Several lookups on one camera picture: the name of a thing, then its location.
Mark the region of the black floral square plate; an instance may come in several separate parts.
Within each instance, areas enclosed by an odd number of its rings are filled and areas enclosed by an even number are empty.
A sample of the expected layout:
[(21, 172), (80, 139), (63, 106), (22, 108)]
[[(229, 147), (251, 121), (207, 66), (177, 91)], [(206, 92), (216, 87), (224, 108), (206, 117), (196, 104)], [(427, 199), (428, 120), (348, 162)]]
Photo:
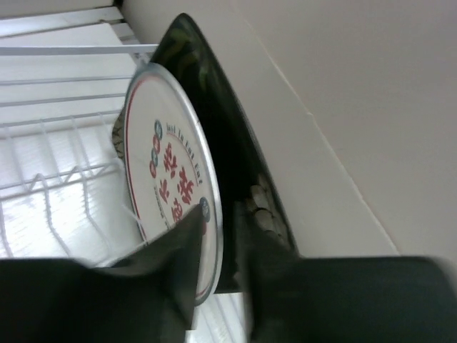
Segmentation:
[[(241, 103), (205, 36), (188, 14), (179, 14), (172, 21), (144, 66), (152, 63), (164, 66), (177, 79), (202, 125), (223, 212), (223, 261), (215, 292), (233, 292), (236, 202), (245, 204), (263, 230), (292, 250), (296, 245), (291, 230)], [(124, 107), (114, 124), (112, 142), (124, 163), (123, 117)]]

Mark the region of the white plate red characters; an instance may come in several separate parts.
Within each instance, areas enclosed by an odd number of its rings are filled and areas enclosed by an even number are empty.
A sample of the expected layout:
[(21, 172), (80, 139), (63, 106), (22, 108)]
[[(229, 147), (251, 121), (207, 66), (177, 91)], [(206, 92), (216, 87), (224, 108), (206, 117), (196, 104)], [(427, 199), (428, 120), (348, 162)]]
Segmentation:
[(145, 241), (173, 229), (194, 207), (203, 212), (196, 304), (215, 291), (224, 250), (216, 171), (196, 110), (177, 79), (160, 64), (137, 70), (122, 120), (126, 180)]

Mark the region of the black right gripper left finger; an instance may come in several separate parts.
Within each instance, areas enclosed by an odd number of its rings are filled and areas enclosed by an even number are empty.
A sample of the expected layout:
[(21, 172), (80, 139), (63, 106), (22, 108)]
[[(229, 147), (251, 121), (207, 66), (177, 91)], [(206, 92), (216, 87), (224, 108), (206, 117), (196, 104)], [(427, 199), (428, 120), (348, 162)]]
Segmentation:
[(1, 261), (3, 342), (183, 342), (194, 321), (204, 218), (110, 267), (73, 259)]

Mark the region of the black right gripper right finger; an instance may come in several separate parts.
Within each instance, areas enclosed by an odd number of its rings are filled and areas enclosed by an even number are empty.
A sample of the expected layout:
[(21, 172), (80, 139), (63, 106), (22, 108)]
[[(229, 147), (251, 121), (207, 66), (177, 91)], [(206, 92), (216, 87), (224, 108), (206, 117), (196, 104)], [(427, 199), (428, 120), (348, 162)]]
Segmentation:
[(234, 207), (249, 342), (454, 342), (456, 292), (428, 257), (303, 258)]

